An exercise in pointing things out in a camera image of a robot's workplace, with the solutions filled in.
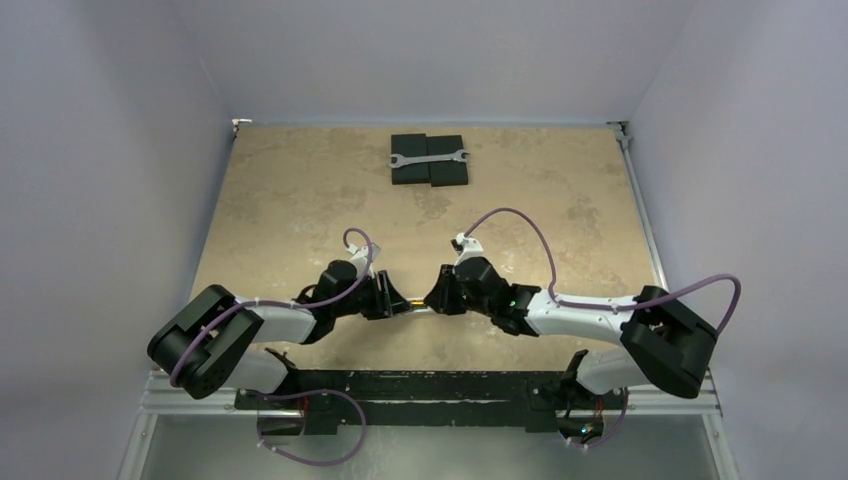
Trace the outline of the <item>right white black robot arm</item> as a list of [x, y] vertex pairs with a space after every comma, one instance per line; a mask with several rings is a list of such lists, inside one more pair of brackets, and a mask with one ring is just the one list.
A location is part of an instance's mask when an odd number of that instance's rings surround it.
[[551, 295], [510, 283], [484, 257], [442, 267], [424, 303], [443, 315], [474, 312], [501, 331], [565, 335], [610, 344], [575, 356], [561, 381], [564, 399], [584, 407], [616, 388], [651, 384], [684, 398], [698, 396], [718, 340], [706, 320], [667, 291], [646, 286], [624, 297]]

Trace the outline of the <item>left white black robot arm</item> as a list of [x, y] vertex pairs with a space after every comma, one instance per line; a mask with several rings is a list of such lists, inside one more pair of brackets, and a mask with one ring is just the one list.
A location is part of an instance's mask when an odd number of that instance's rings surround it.
[[412, 303], [394, 288], [386, 271], [364, 278], [358, 273], [350, 261], [330, 262], [291, 308], [209, 285], [153, 335], [147, 355], [173, 375], [174, 387], [194, 399], [222, 387], [247, 388], [259, 390], [272, 408], [287, 408], [297, 399], [298, 382], [287, 375], [282, 355], [252, 352], [252, 344], [314, 344], [340, 317], [382, 320], [412, 311]]

